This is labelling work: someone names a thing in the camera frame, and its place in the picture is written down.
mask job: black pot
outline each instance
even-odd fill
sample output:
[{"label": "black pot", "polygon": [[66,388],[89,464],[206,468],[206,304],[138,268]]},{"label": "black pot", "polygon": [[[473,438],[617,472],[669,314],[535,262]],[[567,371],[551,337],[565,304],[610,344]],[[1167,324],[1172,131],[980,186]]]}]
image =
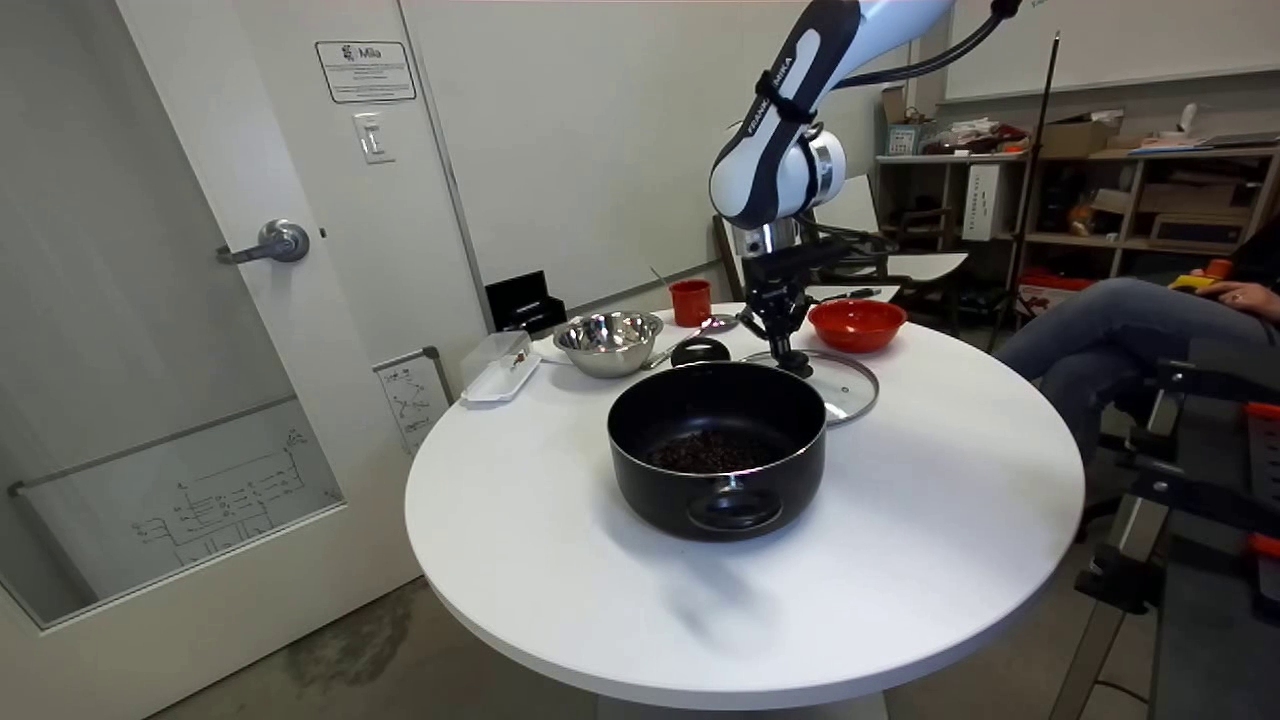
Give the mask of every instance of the black pot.
[{"label": "black pot", "polygon": [[765,535],[794,519],[825,478],[825,396],[765,363],[684,363],[608,408],[624,502],[694,539]]}]

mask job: small bowl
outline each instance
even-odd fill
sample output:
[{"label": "small bowl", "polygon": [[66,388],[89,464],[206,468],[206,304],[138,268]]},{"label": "small bowl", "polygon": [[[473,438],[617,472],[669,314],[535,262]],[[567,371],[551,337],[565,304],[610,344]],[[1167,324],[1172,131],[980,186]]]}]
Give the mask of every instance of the small bowl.
[{"label": "small bowl", "polygon": [[556,349],[586,376],[634,376],[650,360],[650,339],[662,328],[655,316],[590,314],[556,331]]},{"label": "small bowl", "polygon": [[907,314],[881,301],[828,301],[813,304],[807,324],[836,352],[881,352]]}]

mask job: light switch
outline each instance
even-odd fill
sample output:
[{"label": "light switch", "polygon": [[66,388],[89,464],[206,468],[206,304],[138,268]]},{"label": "light switch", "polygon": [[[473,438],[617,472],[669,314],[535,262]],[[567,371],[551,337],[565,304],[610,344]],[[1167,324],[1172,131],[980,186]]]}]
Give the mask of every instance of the light switch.
[{"label": "light switch", "polygon": [[395,162],[383,145],[383,116],[380,112],[355,112],[355,140],[360,140],[364,166],[393,166]]}]

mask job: red cup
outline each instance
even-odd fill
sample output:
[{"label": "red cup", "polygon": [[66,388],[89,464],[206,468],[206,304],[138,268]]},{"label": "red cup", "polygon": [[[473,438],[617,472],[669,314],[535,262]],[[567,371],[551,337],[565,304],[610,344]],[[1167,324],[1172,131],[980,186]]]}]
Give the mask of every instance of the red cup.
[{"label": "red cup", "polygon": [[670,286],[670,316],[680,328],[701,328],[712,316],[712,286],[708,281]]}]

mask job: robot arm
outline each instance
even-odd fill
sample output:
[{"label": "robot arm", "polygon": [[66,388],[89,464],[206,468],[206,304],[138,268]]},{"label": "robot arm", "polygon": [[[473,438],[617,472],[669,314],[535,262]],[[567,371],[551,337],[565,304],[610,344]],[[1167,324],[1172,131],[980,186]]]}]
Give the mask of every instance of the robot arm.
[{"label": "robot arm", "polygon": [[816,124],[816,108],[836,90],[936,72],[973,54],[1019,7],[1019,0],[990,0],[990,21],[950,54],[854,76],[876,57],[924,35],[950,5],[956,0],[807,0],[785,54],[761,76],[756,106],[712,166],[712,204],[738,227],[749,328],[766,339],[789,371],[807,376],[807,360],[789,344],[807,314],[799,277],[807,266],[825,266],[831,248],[793,248],[777,240],[777,233],[842,186],[842,150]]},{"label": "robot arm", "polygon": [[[712,204],[726,223],[765,227],[804,209],[825,204],[842,186],[842,150],[816,129],[816,108],[861,85],[861,67],[876,57],[913,45],[956,0],[813,0],[777,66],[756,85],[756,106],[712,166]],[[990,0],[990,21],[918,72],[936,72],[974,50],[998,21],[1017,17],[1019,0]]]}]

